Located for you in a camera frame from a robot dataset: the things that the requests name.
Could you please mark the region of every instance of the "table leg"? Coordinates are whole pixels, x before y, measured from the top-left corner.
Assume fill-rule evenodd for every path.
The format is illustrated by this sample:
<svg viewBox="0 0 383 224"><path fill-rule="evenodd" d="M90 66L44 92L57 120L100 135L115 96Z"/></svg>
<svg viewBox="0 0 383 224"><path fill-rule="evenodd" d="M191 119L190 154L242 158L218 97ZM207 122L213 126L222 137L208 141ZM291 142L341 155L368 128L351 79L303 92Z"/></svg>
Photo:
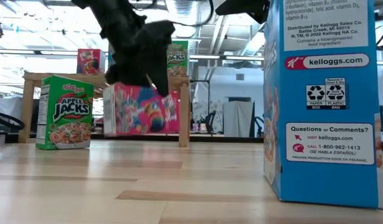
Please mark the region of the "table leg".
<svg viewBox="0 0 383 224"><path fill-rule="evenodd" d="M179 127L179 146L187 147L190 129L189 110L189 89L187 84L180 85L180 127Z"/></svg>
<svg viewBox="0 0 383 224"><path fill-rule="evenodd" d="M24 81L22 121L24 129L19 131L19 143L28 143L31 130L32 104L34 96L34 83L32 80Z"/></svg>

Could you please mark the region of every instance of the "green cereal box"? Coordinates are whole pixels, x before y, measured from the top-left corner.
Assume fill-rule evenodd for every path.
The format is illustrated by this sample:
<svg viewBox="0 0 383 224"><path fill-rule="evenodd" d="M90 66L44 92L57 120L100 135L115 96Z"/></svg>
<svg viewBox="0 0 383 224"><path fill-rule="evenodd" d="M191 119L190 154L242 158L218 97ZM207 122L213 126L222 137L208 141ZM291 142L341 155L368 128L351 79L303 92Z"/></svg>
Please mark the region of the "green cereal box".
<svg viewBox="0 0 383 224"><path fill-rule="evenodd" d="M74 149L91 142L94 86L70 78L44 78L41 86L36 147Z"/></svg>
<svg viewBox="0 0 383 224"><path fill-rule="evenodd" d="M170 77L187 76L189 66L189 43L187 40L173 41L167 51L167 74Z"/></svg>

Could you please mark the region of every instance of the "recycling symbol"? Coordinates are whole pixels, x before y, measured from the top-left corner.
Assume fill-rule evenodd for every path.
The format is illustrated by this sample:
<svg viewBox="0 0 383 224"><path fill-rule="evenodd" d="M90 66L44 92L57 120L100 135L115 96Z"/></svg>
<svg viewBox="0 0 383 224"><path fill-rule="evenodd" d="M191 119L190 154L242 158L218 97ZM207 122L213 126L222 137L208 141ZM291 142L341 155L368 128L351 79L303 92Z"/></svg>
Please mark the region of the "recycling symbol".
<svg viewBox="0 0 383 224"><path fill-rule="evenodd" d="M325 96L325 92L323 90L322 86L311 86L308 91L307 95L310 100L322 100Z"/></svg>
<svg viewBox="0 0 383 224"><path fill-rule="evenodd" d="M327 97L329 100L344 100L344 85L331 85L328 88Z"/></svg>

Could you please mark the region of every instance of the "wooden floor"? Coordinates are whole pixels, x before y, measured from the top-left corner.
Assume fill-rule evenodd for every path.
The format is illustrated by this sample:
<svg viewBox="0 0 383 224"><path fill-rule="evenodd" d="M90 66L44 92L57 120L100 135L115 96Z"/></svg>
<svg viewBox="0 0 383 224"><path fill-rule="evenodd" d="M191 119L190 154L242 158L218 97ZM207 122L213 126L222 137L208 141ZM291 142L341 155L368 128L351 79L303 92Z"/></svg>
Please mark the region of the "wooden floor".
<svg viewBox="0 0 383 224"><path fill-rule="evenodd" d="M281 203L260 144L94 141L0 147L0 224L383 223L383 212Z"/></svg>

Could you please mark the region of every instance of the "cereal box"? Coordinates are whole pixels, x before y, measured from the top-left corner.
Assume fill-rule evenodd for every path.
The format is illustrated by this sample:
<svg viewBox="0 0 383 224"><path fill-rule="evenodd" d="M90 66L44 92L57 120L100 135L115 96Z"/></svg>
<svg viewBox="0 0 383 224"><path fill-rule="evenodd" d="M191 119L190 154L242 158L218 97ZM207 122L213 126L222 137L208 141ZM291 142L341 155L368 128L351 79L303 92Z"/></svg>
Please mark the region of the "cereal box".
<svg viewBox="0 0 383 224"><path fill-rule="evenodd" d="M173 41L167 51L169 77L187 76L189 66L188 41Z"/></svg>
<svg viewBox="0 0 383 224"><path fill-rule="evenodd" d="M178 93L162 97L157 90L116 83L103 92L106 135L177 133Z"/></svg>
<svg viewBox="0 0 383 224"><path fill-rule="evenodd" d="M106 56L100 49L78 49L77 73L94 74L106 71Z"/></svg>
<svg viewBox="0 0 383 224"><path fill-rule="evenodd" d="M90 146L93 88L92 84L56 75L42 80L37 148Z"/></svg>
<svg viewBox="0 0 383 224"><path fill-rule="evenodd" d="M264 174L284 202L383 209L374 1L296 2L264 29Z"/></svg>

